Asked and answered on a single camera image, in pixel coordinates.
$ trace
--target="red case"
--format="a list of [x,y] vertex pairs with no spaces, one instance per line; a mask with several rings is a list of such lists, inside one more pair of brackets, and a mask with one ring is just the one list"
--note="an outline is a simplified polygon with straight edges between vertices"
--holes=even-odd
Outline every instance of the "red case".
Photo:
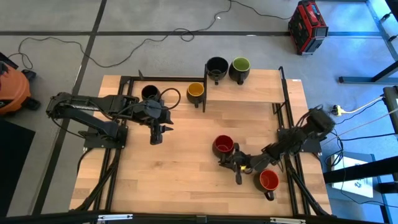
[[288,30],[299,55],[312,54],[319,48],[328,35],[328,27],[315,0],[298,2]]

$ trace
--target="green mug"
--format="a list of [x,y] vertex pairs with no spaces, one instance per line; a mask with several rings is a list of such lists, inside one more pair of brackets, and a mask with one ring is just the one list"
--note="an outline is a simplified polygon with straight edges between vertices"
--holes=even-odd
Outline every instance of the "green mug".
[[237,57],[229,66],[229,77],[236,81],[238,85],[242,85],[244,80],[248,78],[250,73],[250,61],[244,57]]

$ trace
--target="wooden shelf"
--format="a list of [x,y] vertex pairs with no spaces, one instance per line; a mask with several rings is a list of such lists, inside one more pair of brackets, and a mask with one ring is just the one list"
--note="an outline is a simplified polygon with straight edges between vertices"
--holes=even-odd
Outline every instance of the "wooden shelf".
[[207,100],[283,103],[279,70],[252,69],[243,85],[238,85],[228,74],[218,85],[207,77]]

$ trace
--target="concrete floor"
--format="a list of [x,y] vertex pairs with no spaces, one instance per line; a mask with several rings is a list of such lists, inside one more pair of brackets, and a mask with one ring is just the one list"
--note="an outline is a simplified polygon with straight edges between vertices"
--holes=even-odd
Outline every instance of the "concrete floor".
[[[264,2],[240,0],[255,7],[260,13],[280,17],[291,16],[296,0]],[[388,10],[382,0],[372,0],[377,15]],[[0,14],[0,30],[78,30],[93,28],[100,0],[51,1],[51,0],[0,0],[0,6],[10,9]],[[378,29],[365,3],[318,2],[318,7],[330,27],[330,32],[377,32]],[[210,24],[214,13],[229,6],[226,0],[117,0],[108,1],[99,31],[168,31],[178,27],[200,29]],[[395,19],[386,21],[386,30],[398,34]],[[252,10],[233,3],[228,13],[220,15],[212,31],[286,31],[288,20],[260,17]],[[9,55],[17,51],[25,37],[0,36],[1,52]],[[75,40],[85,47],[88,36],[59,37]],[[91,57],[103,65],[116,63],[126,57],[132,48],[146,36],[97,37]],[[161,39],[162,36],[151,36]],[[8,215],[25,215],[31,212],[39,190],[57,127],[44,113],[49,96],[60,91],[70,91],[79,71],[82,54],[76,45],[55,40],[28,41],[22,51],[30,56],[38,78],[32,84],[32,94],[42,102],[39,111],[21,111],[9,120],[36,131],[36,136],[26,160]],[[341,85],[342,75],[369,77],[377,74],[394,60],[381,37],[329,37],[310,56],[298,56],[290,37],[246,36],[196,36],[191,42],[183,42],[171,36],[163,42],[147,42],[124,64],[114,68],[99,68],[89,62],[79,91],[80,95],[96,96],[103,75],[137,75],[140,69],[147,76],[201,76],[204,63],[219,55],[229,62],[237,56],[245,56],[252,68],[277,69],[283,66],[287,78],[303,81],[309,107],[323,104],[341,105],[346,110],[359,107],[382,93],[382,85]],[[22,65],[20,57],[12,58]],[[368,109],[361,116],[336,127],[339,133],[386,113],[382,103]],[[71,123],[71,131],[81,129]],[[345,138],[355,138],[392,132],[388,118],[353,131]],[[66,212],[72,196],[76,177],[76,164],[81,155],[83,141],[67,134],[57,168],[46,198],[44,213]],[[398,143],[395,137],[359,140],[345,143],[347,151],[373,153],[376,159],[396,156]],[[323,155],[338,150],[335,143],[323,146]],[[389,197],[389,203],[397,206],[397,197]],[[333,213],[342,218],[381,221],[374,205],[362,207],[353,202],[331,200]]]

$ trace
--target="wooden tabletop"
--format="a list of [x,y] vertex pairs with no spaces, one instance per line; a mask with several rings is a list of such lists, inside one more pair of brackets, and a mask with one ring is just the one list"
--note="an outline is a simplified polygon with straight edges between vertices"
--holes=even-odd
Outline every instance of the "wooden tabletop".
[[[116,94],[119,80],[117,75],[104,76],[99,96]],[[277,70],[253,70],[243,86],[235,84],[239,91],[233,89],[232,82],[226,84],[229,77],[219,86],[209,84],[206,113],[187,101],[188,82],[134,82],[133,96],[141,97],[142,88],[151,84],[160,91],[177,88],[183,97],[171,111],[174,130],[164,133],[162,144],[151,146],[149,128],[127,122],[129,137],[121,154],[112,211],[292,215],[286,173],[277,166],[267,167],[277,172],[280,179],[275,200],[270,202],[255,189],[252,183],[254,173],[244,174],[243,184],[236,185],[233,171],[220,167],[211,151],[214,139],[220,134],[231,136],[247,154],[259,154],[260,149],[277,140],[277,116],[272,114],[271,103],[266,102],[283,101],[282,86],[276,80],[280,82]],[[287,85],[293,117],[297,121],[308,111],[303,86],[300,80],[287,80]],[[226,96],[223,92],[240,94]],[[176,93],[169,91],[162,98],[166,105],[173,105],[177,97]],[[99,113],[95,116],[104,119]],[[79,206],[95,187],[103,155],[104,149],[94,149],[83,159],[70,208]],[[331,213],[319,161],[312,154],[301,153],[301,156],[306,186],[323,209]],[[101,208],[104,207],[107,188],[106,185]],[[296,186],[298,208],[303,213],[299,192]]]

